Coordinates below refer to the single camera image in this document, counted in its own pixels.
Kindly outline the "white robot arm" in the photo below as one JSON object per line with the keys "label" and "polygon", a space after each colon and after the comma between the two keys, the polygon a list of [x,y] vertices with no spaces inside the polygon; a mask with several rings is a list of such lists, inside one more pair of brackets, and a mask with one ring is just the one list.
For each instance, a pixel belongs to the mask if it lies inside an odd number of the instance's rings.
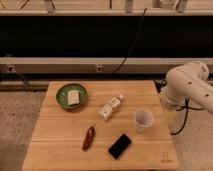
{"label": "white robot arm", "polygon": [[170,124],[176,110],[189,98],[213,115],[213,86],[206,80],[209,68],[202,61],[193,61],[170,69],[166,74],[167,85],[159,98],[164,111],[164,120]]}

